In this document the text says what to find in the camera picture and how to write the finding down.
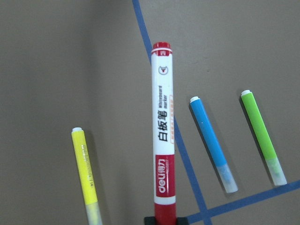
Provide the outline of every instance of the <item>pen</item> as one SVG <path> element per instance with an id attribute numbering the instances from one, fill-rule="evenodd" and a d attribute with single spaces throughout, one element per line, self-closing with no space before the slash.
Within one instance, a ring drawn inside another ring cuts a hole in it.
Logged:
<path id="1" fill-rule="evenodd" d="M 154 211 L 156 225 L 176 224 L 172 50 L 157 42 L 151 51 Z"/>
<path id="2" fill-rule="evenodd" d="M 280 186 L 287 184 L 285 175 L 282 171 L 281 165 L 269 137 L 267 128 L 263 122 L 263 118 L 259 112 L 253 93 L 250 90 L 245 90 L 241 94 L 241 99 L 244 103 L 259 146 L 261 147 L 262 154 L 266 160 L 274 185 Z"/>
<path id="3" fill-rule="evenodd" d="M 202 100 L 199 97 L 195 96 L 191 98 L 190 105 L 196 117 L 197 123 L 201 129 L 207 147 L 210 151 L 211 157 L 220 175 L 225 191 L 227 193 L 236 192 L 238 190 L 238 187 L 229 169 L 228 163 L 222 152 L 217 136 L 212 128 Z"/>
<path id="4" fill-rule="evenodd" d="M 80 127 L 75 127 L 71 135 L 89 225 L 102 225 L 84 131 Z"/>

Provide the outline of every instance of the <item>animal head logo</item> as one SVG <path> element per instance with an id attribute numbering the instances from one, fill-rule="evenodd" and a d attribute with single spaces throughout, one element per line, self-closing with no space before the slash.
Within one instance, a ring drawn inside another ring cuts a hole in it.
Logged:
<path id="1" fill-rule="evenodd" d="M 161 75 L 166 75 L 168 73 L 168 67 L 159 67 L 158 68 L 158 72 L 161 74 Z"/>

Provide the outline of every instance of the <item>red and white marker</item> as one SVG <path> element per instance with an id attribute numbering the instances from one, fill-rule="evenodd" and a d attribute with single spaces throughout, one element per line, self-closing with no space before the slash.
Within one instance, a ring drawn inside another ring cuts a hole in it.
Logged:
<path id="1" fill-rule="evenodd" d="M 151 51 L 154 204 L 156 225 L 176 224 L 172 50 L 157 42 Z"/>

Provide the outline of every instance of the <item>blue marker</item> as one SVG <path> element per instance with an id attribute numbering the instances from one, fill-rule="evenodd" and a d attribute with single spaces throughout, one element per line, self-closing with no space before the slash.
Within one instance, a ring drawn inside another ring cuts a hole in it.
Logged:
<path id="1" fill-rule="evenodd" d="M 207 144 L 207 147 L 210 151 L 211 157 L 220 175 L 225 191 L 227 193 L 236 192 L 238 190 L 238 187 L 234 181 L 233 175 L 231 174 L 231 171 L 222 152 L 216 134 L 211 126 L 210 119 L 206 114 L 201 99 L 197 96 L 193 97 L 191 98 L 190 104 Z"/>

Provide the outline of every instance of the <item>gray surface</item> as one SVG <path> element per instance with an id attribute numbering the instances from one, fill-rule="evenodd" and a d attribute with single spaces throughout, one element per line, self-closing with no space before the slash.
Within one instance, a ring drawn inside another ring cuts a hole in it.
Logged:
<path id="1" fill-rule="evenodd" d="M 173 48 L 175 116 L 207 207 L 273 188 L 240 104 L 244 89 L 287 181 L 299 180 L 299 1 L 140 4 L 152 43 Z M 70 136 L 81 126 L 105 224 L 142 224 L 154 213 L 151 68 L 132 2 L 7 0 L 0 19 L 0 223 L 87 224 Z M 191 116 L 194 95 L 240 188 L 233 195 Z M 199 212 L 178 151 L 176 176 L 178 216 Z M 212 222 L 297 224 L 299 207 L 297 190 Z"/>

